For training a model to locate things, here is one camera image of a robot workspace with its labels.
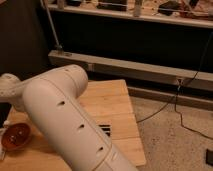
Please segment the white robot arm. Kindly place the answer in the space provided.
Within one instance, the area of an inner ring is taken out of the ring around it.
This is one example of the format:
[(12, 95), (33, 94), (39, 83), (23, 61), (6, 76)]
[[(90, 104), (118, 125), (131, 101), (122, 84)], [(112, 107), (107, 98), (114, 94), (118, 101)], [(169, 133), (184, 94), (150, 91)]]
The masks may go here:
[(78, 65), (24, 81), (4, 73), (0, 102), (27, 113), (72, 171), (138, 171), (79, 104), (87, 85), (87, 73)]

